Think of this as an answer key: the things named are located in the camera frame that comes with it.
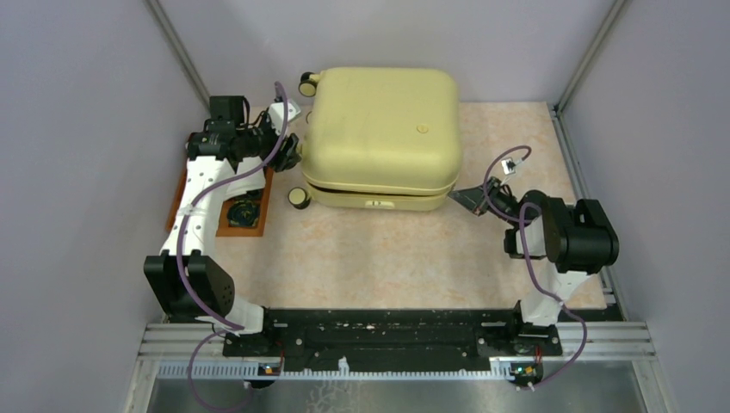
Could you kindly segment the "yellow hard-shell suitcase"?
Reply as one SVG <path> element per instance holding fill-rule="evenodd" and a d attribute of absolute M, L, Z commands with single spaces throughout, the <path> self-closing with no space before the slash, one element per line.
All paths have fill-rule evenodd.
<path fill-rule="evenodd" d="M 305 194 L 328 207 L 428 212 L 461 172 L 460 93 L 429 68 L 305 72 L 313 99 L 300 143 Z"/>

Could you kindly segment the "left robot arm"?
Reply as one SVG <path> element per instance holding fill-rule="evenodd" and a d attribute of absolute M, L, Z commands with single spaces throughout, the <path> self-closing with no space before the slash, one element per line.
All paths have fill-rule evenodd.
<path fill-rule="evenodd" d="M 232 277 L 215 261 L 215 238 L 226 201 L 264 188 L 268 171 L 293 168 L 299 139 L 288 125 L 299 105 L 277 96 L 255 120 L 243 96 L 213 96 L 211 115 L 186 144 L 182 195 L 169 236 L 147 256 L 143 272 L 172 321 L 202 321 L 235 336 L 255 355 L 275 347 L 264 309 L 235 293 Z"/>

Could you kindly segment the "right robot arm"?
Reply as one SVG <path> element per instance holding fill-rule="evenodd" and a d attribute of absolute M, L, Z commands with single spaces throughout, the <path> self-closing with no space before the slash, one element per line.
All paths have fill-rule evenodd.
<path fill-rule="evenodd" d="M 518 320 L 504 332 L 507 348 L 528 354 L 540 341 L 537 328 L 557 323 L 566 300 L 588 278 L 613 265 L 620 242 L 601 203 L 581 199 L 573 205 L 530 190 L 517 198 L 491 177 L 485 187 L 453 190 L 449 198 L 481 216 L 490 213 L 509 224 L 504 253 L 525 262 L 532 292 L 517 304 Z"/>

